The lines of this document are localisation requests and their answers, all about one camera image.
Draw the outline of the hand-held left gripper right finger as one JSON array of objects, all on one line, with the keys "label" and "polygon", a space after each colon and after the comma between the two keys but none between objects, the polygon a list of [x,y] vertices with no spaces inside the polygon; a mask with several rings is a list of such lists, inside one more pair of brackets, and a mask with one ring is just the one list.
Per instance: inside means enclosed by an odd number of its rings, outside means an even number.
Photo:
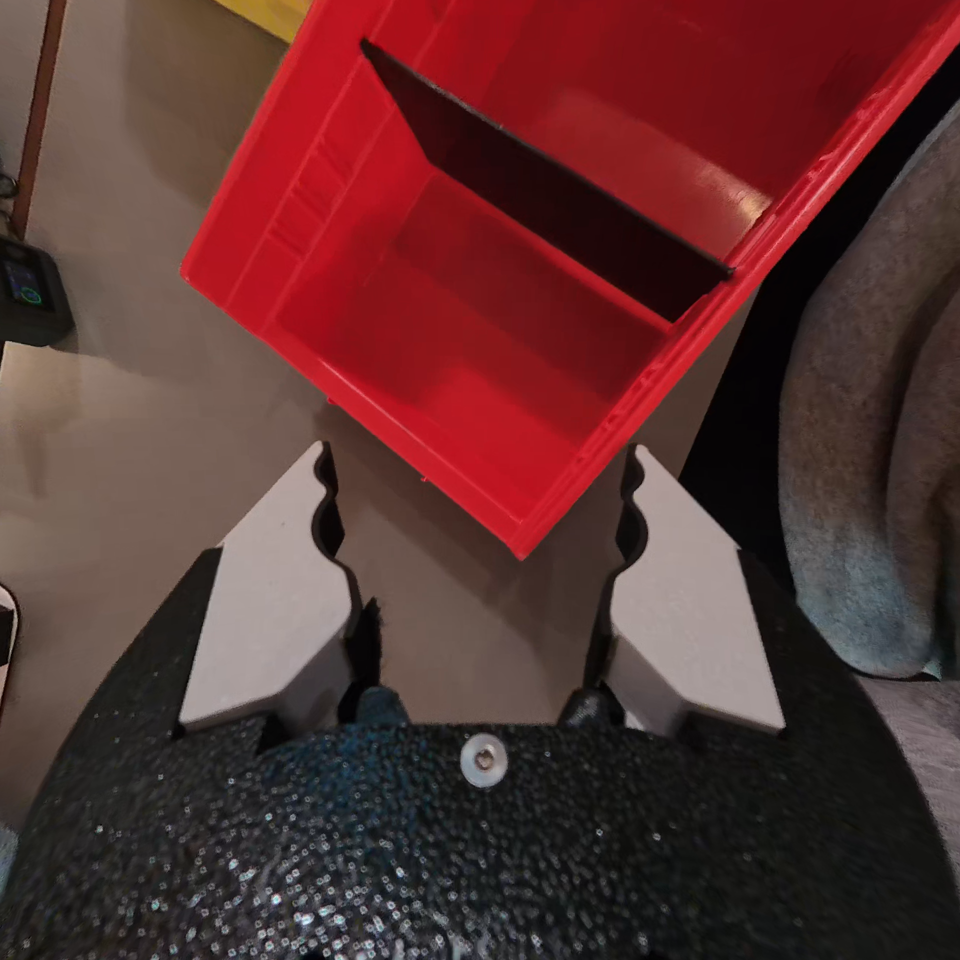
[{"label": "hand-held left gripper right finger", "polygon": [[627,729],[670,738],[690,714],[777,735],[786,721],[738,544],[643,445],[628,455],[640,542],[613,575],[601,678]]}]

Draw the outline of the yellow plastic bin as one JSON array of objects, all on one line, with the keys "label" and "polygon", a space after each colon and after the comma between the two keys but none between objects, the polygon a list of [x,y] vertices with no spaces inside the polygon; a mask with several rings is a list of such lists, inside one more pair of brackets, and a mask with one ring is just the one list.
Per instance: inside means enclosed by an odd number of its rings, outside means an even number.
[{"label": "yellow plastic bin", "polygon": [[312,1],[216,1],[237,18],[290,45],[304,23]]}]

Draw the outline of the black bin divider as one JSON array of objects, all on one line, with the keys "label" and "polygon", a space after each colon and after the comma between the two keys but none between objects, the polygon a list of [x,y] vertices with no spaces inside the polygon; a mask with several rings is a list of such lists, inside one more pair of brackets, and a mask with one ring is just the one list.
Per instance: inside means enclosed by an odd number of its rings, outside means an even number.
[{"label": "black bin divider", "polygon": [[518,138],[366,37],[359,48],[427,162],[622,294],[674,323],[734,267]]}]

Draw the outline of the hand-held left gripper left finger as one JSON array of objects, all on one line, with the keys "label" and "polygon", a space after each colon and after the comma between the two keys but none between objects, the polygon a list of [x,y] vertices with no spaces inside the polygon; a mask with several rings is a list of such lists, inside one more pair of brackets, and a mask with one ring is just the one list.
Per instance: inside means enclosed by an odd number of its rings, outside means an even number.
[{"label": "hand-held left gripper left finger", "polygon": [[178,714],[187,733],[271,715],[292,735],[334,726],[361,613],[330,446],[317,441],[225,536]]}]

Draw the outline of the black portable power station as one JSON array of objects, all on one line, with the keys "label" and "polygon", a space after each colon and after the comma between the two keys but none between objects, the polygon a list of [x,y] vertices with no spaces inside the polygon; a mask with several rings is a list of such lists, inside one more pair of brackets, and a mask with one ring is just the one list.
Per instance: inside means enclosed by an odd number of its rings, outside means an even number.
[{"label": "black portable power station", "polygon": [[75,330],[53,257],[12,237],[1,239],[1,342],[50,347]]}]

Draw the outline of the person's grey fleece sweater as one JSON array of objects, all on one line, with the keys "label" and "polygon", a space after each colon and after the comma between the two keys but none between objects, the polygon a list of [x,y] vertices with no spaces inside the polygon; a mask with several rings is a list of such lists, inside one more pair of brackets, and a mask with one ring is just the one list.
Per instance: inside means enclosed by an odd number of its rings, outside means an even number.
[{"label": "person's grey fleece sweater", "polygon": [[798,606],[874,677],[958,678],[959,107],[801,314],[778,507]]}]

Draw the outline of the red plastic bin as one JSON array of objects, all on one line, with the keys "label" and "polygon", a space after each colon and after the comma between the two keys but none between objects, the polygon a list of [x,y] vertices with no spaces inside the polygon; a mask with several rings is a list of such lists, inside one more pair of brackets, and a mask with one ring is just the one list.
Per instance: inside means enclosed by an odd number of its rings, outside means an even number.
[{"label": "red plastic bin", "polygon": [[[667,321],[434,168],[367,38],[735,270]],[[958,2],[315,2],[181,266],[520,559],[958,46]]]}]

